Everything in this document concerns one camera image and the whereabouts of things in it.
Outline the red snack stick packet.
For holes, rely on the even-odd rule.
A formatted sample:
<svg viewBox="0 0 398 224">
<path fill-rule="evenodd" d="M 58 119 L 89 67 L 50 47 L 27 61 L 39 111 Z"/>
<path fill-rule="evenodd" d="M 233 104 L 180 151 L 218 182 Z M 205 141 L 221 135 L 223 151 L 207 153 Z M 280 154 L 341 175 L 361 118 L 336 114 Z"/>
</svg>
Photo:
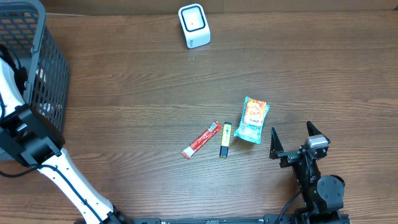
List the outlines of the red snack stick packet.
<svg viewBox="0 0 398 224">
<path fill-rule="evenodd" d="M 191 157 L 202 148 L 215 134 L 221 130 L 222 126 L 218 121 L 214 121 L 208 129 L 206 129 L 201 136 L 194 140 L 191 145 L 182 151 L 182 156 L 186 159 Z"/>
</svg>

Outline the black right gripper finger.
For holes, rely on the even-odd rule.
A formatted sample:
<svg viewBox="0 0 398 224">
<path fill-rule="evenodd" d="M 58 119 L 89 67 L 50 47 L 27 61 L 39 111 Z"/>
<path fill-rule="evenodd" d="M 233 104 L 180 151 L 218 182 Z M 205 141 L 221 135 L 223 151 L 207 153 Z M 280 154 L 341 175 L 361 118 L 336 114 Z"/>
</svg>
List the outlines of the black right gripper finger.
<svg viewBox="0 0 398 224">
<path fill-rule="evenodd" d="M 270 148 L 270 159 L 278 159 L 280 155 L 284 153 L 283 146 L 279 140 L 277 132 L 274 127 L 271 128 L 271 148 Z"/>
<path fill-rule="evenodd" d="M 306 122 L 307 125 L 307 131 L 308 131 L 308 135 L 309 136 L 316 136 L 316 135 L 320 135 L 322 134 L 322 132 L 320 132 L 311 121 L 307 121 Z"/>
</svg>

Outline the grey plastic mesh basket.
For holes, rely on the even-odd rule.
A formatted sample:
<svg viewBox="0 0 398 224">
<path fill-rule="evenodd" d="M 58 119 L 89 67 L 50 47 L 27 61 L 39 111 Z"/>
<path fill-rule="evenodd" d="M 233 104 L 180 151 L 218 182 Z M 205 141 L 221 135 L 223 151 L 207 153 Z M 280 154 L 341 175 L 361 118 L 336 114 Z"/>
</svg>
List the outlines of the grey plastic mesh basket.
<svg viewBox="0 0 398 224">
<path fill-rule="evenodd" d="M 70 69 L 40 1 L 1 1 L 1 160 L 63 154 Z"/>
</svg>

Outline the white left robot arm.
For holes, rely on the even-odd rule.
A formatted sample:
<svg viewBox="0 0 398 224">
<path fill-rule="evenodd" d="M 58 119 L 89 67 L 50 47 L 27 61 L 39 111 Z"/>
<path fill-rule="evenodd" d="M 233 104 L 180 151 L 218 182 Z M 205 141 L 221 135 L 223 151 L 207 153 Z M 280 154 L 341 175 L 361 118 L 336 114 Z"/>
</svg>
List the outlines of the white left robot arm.
<svg viewBox="0 0 398 224">
<path fill-rule="evenodd" d="M 28 170 L 48 177 L 76 206 L 85 223 L 130 223 L 98 193 L 72 162 L 60 131 L 21 95 L 16 77 L 22 73 L 16 54 L 1 46 L 1 150 Z"/>
</svg>

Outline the teal wet wipes packet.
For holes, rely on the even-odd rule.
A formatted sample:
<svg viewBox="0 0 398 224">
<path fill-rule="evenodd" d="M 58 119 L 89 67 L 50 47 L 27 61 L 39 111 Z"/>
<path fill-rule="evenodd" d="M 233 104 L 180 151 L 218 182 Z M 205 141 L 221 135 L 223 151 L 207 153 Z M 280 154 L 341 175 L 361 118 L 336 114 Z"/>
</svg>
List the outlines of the teal wet wipes packet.
<svg viewBox="0 0 398 224">
<path fill-rule="evenodd" d="M 265 117 L 269 110 L 270 105 L 265 101 L 245 97 L 241 120 L 234 136 L 251 143 L 260 144 Z"/>
</svg>

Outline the yellow highlighter pen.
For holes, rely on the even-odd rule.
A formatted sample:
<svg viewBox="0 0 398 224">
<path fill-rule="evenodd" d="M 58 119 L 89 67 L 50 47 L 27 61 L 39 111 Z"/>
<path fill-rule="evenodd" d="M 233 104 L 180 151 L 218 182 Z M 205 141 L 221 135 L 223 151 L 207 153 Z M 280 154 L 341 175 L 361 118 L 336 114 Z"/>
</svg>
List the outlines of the yellow highlighter pen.
<svg viewBox="0 0 398 224">
<path fill-rule="evenodd" d="M 220 157 L 227 158 L 229 150 L 229 142 L 231 136 L 231 123 L 225 122 L 223 126 L 223 133 L 220 146 Z"/>
</svg>

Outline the white barcode scanner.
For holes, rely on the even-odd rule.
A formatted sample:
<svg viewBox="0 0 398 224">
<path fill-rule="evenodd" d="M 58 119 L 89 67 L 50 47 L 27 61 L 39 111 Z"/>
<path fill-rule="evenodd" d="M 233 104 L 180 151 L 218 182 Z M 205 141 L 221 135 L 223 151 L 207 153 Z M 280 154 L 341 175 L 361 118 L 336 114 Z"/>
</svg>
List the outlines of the white barcode scanner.
<svg viewBox="0 0 398 224">
<path fill-rule="evenodd" d="M 210 43 L 210 27 L 202 5 L 195 3 L 181 7 L 178 10 L 178 18 L 189 49 Z"/>
</svg>

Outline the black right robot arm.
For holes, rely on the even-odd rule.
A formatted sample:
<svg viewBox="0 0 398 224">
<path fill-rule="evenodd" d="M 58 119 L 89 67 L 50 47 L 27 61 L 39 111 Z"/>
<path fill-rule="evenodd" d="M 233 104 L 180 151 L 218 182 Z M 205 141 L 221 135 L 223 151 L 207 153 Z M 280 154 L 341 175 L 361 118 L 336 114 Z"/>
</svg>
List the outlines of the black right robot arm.
<svg viewBox="0 0 398 224">
<path fill-rule="evenodd" d="M 310 121 L 308 138 L 296 151 L 285 151 L 277 132 L 271 129 L 269 157 L 280 159 L 280 167 L 291 167 L 300 190 L 286 203 L 276 223 L 346 224 L 349 216 L 342 215 L 345 182 L 338 175 L 322 176 L 317 160 L 327 156 L 331 141 Z"/>
</svg>

